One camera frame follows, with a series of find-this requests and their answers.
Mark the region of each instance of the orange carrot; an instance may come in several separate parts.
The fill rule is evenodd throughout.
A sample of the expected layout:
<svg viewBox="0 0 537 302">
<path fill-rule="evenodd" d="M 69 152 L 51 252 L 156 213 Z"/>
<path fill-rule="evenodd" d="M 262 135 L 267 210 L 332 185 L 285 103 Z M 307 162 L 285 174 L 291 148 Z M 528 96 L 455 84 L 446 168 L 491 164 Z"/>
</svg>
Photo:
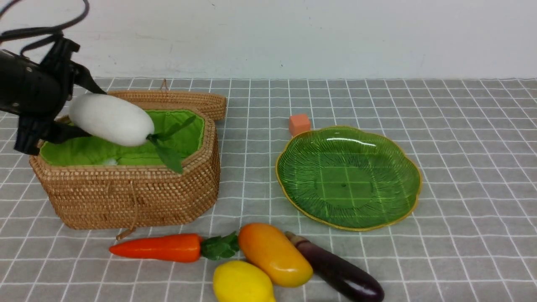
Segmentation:
<svg viewBox="0 0 537 302">
<path fill-rule="evenodd" d="M 198 234 L 175 234 L 134 239 L 111 246 L 110 253 L 136 259 L 155 259 L 190 263 L 200 257 L 210 260 L 230 258 L 239 250 L 235 232 L 204 240 Z"/>
</svg>

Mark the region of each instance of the purple eggplant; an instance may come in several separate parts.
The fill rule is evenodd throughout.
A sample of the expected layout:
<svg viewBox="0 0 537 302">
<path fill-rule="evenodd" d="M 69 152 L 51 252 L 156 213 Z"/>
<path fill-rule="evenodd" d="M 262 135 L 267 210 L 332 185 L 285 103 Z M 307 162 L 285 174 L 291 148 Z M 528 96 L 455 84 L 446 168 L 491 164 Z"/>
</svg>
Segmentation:
<svg viewBox="0 0 537 302">
<path fill-rule="evenodd" d="M 313 267 L 315 274 L 354 302 L 382 302 L 384 290 L 375 278 L 354 264 L 311 243 L 304 237 L 285 232 Z"/>
</svg>

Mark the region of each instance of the lemon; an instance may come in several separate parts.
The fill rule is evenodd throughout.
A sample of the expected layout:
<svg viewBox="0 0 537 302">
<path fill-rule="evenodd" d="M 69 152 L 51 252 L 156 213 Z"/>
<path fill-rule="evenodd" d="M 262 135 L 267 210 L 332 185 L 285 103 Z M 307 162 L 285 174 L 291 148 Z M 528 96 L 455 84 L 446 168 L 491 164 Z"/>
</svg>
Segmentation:
<svg viewBox="0 0 537 302">
<path fill-rule="evenodd" d="M 239 260 L 219 265 L 213 275 L 219 302 L 276 302 L 269 276 L 256 266 Z"/>
</svg>

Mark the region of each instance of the green glass plate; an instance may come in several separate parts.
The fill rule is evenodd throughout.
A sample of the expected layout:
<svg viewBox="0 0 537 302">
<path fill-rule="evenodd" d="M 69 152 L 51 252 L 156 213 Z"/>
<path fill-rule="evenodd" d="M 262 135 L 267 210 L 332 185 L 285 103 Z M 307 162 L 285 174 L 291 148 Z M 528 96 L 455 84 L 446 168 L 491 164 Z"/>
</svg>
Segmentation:
<svg viewBox="0 0 537 302">
<path fill-rule="evenodd" d="M 418 204 L 418 168 L 391 140 L 334 126 L 295 136 L 276 161 L 287 199 L 332 227 L 368 231 L 395 224 Z"/>
</svg>

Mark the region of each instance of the orange sponge block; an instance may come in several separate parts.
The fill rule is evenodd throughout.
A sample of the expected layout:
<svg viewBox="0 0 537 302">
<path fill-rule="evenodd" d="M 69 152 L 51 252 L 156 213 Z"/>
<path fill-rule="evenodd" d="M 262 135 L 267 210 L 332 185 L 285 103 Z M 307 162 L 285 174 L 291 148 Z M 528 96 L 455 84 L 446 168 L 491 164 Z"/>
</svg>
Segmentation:
<svg viewBox="0 0 537 302">
<path fill-rule="evenodd" d="M 296 136 L 302 132 L 310 131 L 311 123 L 307 114 L 297 114 L 289 117 L 289 132 Z"/>
</svg>

